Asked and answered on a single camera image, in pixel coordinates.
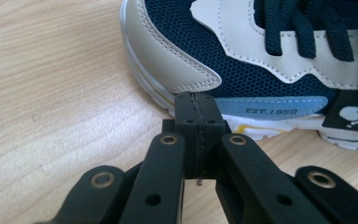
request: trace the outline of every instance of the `navy blue mesh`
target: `navy blue mesh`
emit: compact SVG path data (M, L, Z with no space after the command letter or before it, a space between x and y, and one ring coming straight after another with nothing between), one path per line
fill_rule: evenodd
M325 96L330 102L337 96L338 90L325 87L312 75L285 84L264 68L229 58L215 34L192 18L192 2L145 0L145 5L165 37L222 78L222 85L209 91L213 97Z

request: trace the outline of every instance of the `yellow sole accent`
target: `yellow sole accent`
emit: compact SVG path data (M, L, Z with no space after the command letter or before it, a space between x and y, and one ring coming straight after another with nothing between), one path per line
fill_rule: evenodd
M274 128L261 128L261 127L255 127L252 125L246 125L246 124L240 125L238 127L237 131L234 131L234 133L243 133L246 129L259 129L259 130L269 129L269 130L277 131L278 133L286 133L286 131L284 131L284 130L279 130L279 129L274 129Z

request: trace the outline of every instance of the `white leather overlay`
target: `white leather overlay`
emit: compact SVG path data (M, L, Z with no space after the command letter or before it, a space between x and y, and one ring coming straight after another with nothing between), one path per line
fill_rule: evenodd
M333 56L325 31L314 31L315 59L298 54L295 32L281 32L283 54L272 56L266 52L264 29L255 24L254 0L198 0L191 11L195 20L217 35L229 57L262 66L285 83L313 74L327 87L358 90L358 30L348 31L352 63Z
M215 71L166 39L149 19L143 0L129 0L126 34L142 66L168 91L208 91L221 83Z

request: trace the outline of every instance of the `shoe sole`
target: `shoe sole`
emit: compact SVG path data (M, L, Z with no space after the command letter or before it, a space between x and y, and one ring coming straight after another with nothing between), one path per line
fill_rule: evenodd
M131 44L127 38L125 29L127 1L128 0L124 0L121 6L120 27L131 71L142 88L151 96L151 98L161 107L168 109L169 113L174 116L174 94L167 91L153 78L153 76L147 72L142 63L136 57L136 54L133 52ZM322 127L322 123L324 122L323 115L312 115L303 118L286 120L256 120L224 114L222 114L222 116L223 119L228 122L234 133L246 134L254 140L260 140L263 137L272 137L280 133L290 132L293 129L315 130L319 133L323 140L337 145L338 147L351 150L358 149L358 132Z

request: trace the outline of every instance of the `light blue panel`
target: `light blue panel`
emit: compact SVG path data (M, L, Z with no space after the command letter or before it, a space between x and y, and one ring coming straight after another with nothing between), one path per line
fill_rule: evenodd
M323 109L323 96L216 98L222 114L251 119L292 119L315 114Z

